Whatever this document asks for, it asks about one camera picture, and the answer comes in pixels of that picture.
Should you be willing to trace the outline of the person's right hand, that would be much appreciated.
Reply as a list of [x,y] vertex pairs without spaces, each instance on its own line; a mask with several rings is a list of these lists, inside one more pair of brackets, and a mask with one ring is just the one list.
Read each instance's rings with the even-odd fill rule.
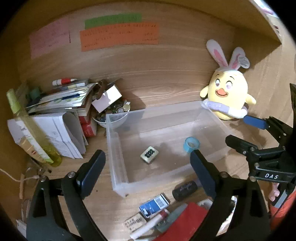
[[271,185],[271,191],[268,195],[268,198],[270,201],[274,201],[276,199],[276,197],[278,197],[280,195],[280,191],[278,190],[278,183],[272,183]]

